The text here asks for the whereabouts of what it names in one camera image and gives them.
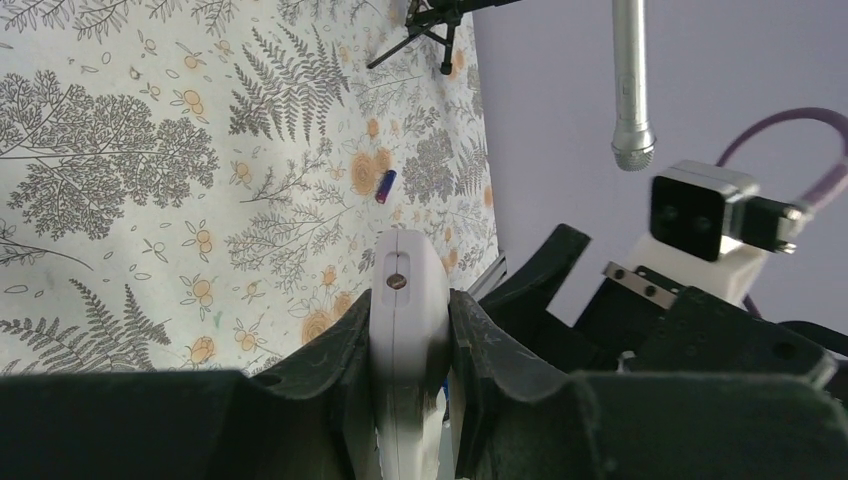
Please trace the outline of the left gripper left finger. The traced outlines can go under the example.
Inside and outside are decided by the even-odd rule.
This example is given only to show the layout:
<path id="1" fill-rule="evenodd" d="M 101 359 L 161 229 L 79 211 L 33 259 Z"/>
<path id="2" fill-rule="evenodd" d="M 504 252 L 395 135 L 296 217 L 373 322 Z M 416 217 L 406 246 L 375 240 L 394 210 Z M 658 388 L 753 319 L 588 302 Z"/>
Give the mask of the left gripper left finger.
<path id="1" fill-rule="evenodd" d="M 1 383 L 5 479 L 371 479 L 370 293 L 276 365 Z"/>

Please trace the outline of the white remote control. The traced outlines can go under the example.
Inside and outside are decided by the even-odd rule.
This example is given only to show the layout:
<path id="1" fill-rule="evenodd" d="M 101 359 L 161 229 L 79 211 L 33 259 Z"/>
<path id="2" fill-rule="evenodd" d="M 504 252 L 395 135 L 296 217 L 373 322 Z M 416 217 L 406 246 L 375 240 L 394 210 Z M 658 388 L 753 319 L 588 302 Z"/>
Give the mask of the white remote control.
<path id="1" fill-rule="evenodd" d="M 450 368 L 450 285 L 430 240 L 390 229 L 377 241 L 369 363 L 381 473 L 434 479 Z"/>

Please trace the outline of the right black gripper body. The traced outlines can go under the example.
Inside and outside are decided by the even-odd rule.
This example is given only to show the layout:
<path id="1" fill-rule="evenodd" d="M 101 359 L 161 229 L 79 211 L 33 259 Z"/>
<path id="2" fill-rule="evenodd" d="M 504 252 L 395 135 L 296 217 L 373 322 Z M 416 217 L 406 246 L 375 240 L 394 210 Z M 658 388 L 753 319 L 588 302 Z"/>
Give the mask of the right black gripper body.
<path id="1" fill-rule="evenodd" d="M 822 346 L 645 266 L 611 262 L 574 328 L 632 371 L 780 374 L 825 387 L 838 370 Z"/>

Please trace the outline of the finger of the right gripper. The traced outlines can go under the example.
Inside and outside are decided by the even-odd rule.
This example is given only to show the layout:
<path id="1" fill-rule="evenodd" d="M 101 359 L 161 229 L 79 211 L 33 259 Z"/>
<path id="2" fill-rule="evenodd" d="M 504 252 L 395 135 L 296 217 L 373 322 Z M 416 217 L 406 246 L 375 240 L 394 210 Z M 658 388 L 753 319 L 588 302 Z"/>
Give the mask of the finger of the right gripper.
<path id="1" fill-rule="evenodd" d="M 548 311 L 589 243 L 586 234 L 558 225 L 521 268 L 480 300 L 499 328 L 561 371 L 591 364 L 591 342 Z"/>

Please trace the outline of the purple blue battery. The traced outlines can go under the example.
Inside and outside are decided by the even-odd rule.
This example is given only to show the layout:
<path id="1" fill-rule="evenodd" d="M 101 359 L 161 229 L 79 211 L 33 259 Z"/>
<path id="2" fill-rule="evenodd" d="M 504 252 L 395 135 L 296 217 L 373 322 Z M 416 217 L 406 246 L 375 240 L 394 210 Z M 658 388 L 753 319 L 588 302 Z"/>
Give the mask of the purple blue battery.
<path id="1" fill-rule="evenodd" d="M 393 169 L 385 171 L 380 178 L 375 192 L 375 201 L 378 204 L 385 204 L 392 191 L 394 182 L 397 178 L 397 172 Z"/>

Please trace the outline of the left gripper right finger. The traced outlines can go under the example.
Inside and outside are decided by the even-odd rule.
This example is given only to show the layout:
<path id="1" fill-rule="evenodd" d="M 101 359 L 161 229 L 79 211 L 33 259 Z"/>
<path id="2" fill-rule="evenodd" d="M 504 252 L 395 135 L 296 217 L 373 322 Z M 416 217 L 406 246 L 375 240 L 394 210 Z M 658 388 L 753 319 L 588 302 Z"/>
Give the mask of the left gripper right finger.
<path id="1" fill-rule="evenodd" d="M 467 293 L 453 329 L 453 463 L 466 479 L 843 479 L 847 416 L 785 375 L 566 374 Z"/>

